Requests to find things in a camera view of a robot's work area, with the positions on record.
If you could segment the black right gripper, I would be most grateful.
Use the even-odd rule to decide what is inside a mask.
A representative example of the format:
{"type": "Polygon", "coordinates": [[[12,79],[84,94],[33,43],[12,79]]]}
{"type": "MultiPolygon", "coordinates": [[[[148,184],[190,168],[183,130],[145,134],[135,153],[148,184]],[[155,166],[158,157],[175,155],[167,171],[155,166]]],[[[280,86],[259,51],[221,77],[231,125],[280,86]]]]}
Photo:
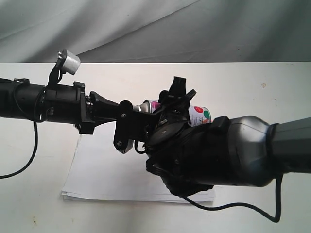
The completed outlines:
{"type": "Polygon", "coordinates": [[[186,78],[173,78],[159,94],[160,116],[148,135],[146,169],[159,176],[175,196],[186,198],[215,185],[233,184],[227,134],[231,122],[221,116],[211,123],[191,126],[189,106],[196,95],[186,92],[186,78]]]}

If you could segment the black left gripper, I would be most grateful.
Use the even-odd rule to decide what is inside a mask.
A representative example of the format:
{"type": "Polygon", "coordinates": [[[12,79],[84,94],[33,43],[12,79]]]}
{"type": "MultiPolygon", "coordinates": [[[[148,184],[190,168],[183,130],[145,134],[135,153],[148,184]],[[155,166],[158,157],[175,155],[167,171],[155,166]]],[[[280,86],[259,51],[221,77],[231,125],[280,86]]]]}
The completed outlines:
{"type": "Polygon", "coordinates": [[[79,134],[94,134],[95,127],[116,121],[114,146],[120,153],[127,153],[134,144],[131,120],[155,120],[146,102],[132,105],[128,100],[115,103],[98,93],[85,94],[85,84],[72,86],[57,84],[47,88],[43,100],[43,113],[48,122],[73,124],[79,134]]]}

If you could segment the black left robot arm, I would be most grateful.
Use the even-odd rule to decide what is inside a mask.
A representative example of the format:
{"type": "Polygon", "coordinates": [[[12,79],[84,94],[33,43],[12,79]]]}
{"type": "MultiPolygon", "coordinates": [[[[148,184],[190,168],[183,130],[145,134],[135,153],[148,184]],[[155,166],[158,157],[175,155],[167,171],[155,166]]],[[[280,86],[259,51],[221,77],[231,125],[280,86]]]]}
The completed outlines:
{"type": "Polygon", "coordinates": [[[147,128],[158,119],[155,114],[134,110],[127,100],[115,103],[94,91],[86,95],[84,83],[43,86],[28,79],[1,79],[0,115],[73,124],[79,134],[89,135],[97,126],[115,122],[113,144],[121,153],[127,153],[135,141],[146,142],[147,128]]]}

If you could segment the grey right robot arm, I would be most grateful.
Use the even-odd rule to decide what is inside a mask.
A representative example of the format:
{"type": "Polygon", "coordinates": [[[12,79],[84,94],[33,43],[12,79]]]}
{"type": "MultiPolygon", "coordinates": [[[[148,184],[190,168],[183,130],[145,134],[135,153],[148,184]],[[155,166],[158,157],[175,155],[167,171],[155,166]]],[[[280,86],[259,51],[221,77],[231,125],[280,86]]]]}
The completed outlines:
{"type": "Polygon", "coordinates": [[[255,116],[215,118],[191,126],[195,91],[175,77],[159,95],[159,120],[145,143],[148,172],[188,197],[215,185],[263,187],[285,173],[311,171],[311,120],[268,124],[255,116]]]}

